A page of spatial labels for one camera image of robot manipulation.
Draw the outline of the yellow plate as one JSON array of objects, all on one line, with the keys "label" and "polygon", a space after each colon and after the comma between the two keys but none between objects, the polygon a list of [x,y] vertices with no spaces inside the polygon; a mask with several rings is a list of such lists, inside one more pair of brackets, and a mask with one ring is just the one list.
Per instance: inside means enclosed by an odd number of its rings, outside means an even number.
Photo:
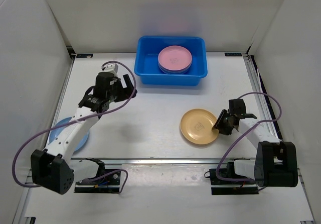
[{"label": "yellow plate", "polygon": [[215,141],[219,131],[212,129],[217,118],[209,111],[196,108],[187,111],[181,118],[180,131],[189,142],[205,146]]}]

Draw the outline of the purple plate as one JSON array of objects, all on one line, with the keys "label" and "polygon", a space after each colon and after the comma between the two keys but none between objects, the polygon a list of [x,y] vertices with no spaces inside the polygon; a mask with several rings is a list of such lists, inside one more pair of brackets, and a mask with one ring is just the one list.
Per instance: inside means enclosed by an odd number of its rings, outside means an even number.
[{"label": "purple plate", "polygon": [[182,75],[182,74],[188,73],[188,70],[174,72],[174,71],[163,71],[163,70],[161,69],[161,73],[163,73],[163,74],[176,74],[176,75],[178,74],[178,75]]}]

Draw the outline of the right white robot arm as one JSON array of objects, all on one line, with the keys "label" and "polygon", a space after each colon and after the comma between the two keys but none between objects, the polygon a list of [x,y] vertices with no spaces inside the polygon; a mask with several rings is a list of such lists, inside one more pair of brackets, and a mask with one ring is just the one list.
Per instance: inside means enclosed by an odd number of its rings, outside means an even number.
[{"label": "right white robot arm", "polygon": [[254,160],[237,159],[229,162],[225,176],[219,173],[222,165],[219,162],[216,178],[233,184],[253,181],[259,187],[296,187],[298,170],[295,145],[273,136],[261,124],[262,121],[258,121],[254,114],[247,113],[243,99],[229,100],[228,109],[221,111],[212,128],[226,136],[237,130],[241,136],[228,151],[247,138],[256,148],[256,157]]}]

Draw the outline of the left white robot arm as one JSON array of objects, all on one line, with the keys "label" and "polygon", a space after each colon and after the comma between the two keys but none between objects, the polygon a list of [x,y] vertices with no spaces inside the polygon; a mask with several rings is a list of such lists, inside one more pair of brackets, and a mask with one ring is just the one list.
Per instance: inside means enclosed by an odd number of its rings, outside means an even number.
[{"label": "left white robot arm", "polygon": [[136,96],[135,79],[124,75],[124,84],[111,72],[100,72],[78,104],[72,119],[62,126],[61,133],[45,149],[31,154],[32,181],[58,194],[65,194],[74,182],[82,180],[99,184],[105,179],[102,162],[86,158],[71,165],[71,157],[84,136],[110,112],[113,102],[128,101]]}]

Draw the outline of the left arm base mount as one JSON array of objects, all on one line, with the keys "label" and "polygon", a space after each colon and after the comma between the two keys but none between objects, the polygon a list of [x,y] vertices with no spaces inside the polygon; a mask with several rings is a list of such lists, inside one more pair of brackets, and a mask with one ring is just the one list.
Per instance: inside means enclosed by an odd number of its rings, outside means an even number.
[{"label": "left arm base mount", "polygon": [[105,163],[99,159],[86,158],[90,164],[98,167],[96,175],[87,177],[87,180],[80,180],[75,183],[75,193],[101,193],[101,194],[120,194],[124,185],[120,186],[121,173],[120,169],[106,168]]}]

